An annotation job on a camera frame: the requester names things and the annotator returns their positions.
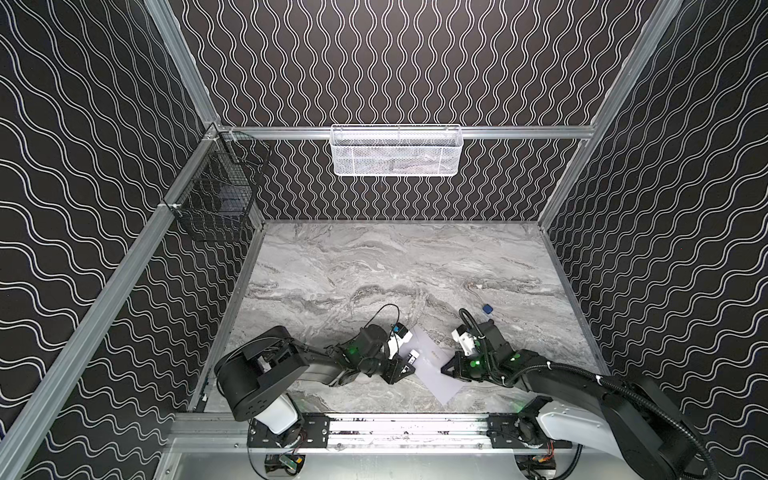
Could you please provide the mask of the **lavender envelope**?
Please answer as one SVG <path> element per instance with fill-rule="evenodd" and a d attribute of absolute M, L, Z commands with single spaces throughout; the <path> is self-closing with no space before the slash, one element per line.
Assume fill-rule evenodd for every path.
<path fill-rule="evenodd" d="M 410 327 L 409 333 L 412 337 L 400 348 L 400 353 L 405 356 L 413 351 L 418 353 L 413 363 L 415 375 L 437 401 L 446 406 L 464 387 L 462 381 L 441 373 L 453 355 L 440 348 L 419 326 Z"/>

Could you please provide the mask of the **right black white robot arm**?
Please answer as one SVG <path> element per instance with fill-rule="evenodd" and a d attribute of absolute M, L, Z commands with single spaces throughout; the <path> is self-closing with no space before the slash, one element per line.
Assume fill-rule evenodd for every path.
<path fill-rule="evenodd" d="M 567 441 L 616 454 L 643 479 L 715 479 L 713 457 L 694 425 L 648 377 L 602 375 L 514 349 L 493 320 L 460 309 L 461 348 L 442 366 L 463 382 L 489 382 L 533 394 L 517 413 L 518 439 Z"/>

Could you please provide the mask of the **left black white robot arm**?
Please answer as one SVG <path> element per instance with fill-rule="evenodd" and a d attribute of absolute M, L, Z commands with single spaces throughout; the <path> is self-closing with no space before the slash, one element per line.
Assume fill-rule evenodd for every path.
<path fill-rule="evenodd" d="M 323 350 L 293 338 L 283 326 L 269 329 L 226 354 L 214 366 L 217 389 L 237 421 L 255 421 L 274 435 L 292 435 L 303 423 L 289 388 L 297 381 L 346 386 L 360 375 L 392 385 L 415 373 L 399 353 L 412 339 L 402 323 L 367 324 L 351 339 Z"/>

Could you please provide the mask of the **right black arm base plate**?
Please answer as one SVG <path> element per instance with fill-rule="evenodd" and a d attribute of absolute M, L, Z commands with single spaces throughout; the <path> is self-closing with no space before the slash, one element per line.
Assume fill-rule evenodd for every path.
<path fill-rule="evenodd" d="M 487 437 L 493 449 L 570 449 L 574 444 L 548 438 L 533 418 L 516 414 L 490 414 Z"/>

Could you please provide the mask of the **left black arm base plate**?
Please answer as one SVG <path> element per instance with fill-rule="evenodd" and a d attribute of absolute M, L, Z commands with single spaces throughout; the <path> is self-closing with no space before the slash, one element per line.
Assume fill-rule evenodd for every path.
<path fill-rule="evenodd" d="M 256 449 L 326 448 L 331 419 L 321 413 L 307 413 L 286 431 L 275 434 L 266 424 L 253 419 L 248 428 L 247 446 Z"/>

